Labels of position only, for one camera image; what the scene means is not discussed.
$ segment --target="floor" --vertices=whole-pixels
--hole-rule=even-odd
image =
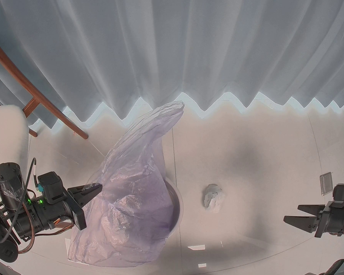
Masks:
[[[305,215],[298,204],[332,199],[321,196],[321,174],[331,171],[334,185],[344,183],[344,108],[323,108],[315,100],[305,109],[295,100],[277,106],[265,97],[243,108],[237,100],[222,98],[202,112],[184,100],[184,115],[162,139],[166,174],[181,192],[184,217],[157,261],[135,268],[69,262],[68,231],[36,238],[32,251],[10,266],[23,275],[303,275],[325,272],[344,257],[344,236],[318,239],[283,222],[284,215]],[[55,171],[65,187],[85,184],[126,131],[125,123],[149,110],[148,104],[137,103],[122,122],[104,109],[90,127],[68,111],[89,139],[64,125],[50,130],[39,124],[38,137],[29,139],[28,162],[36,157],[37,174]],[[209,184],[225,192],[219,213],[203,207]],[[206,249],[188,248],[194,245]]]

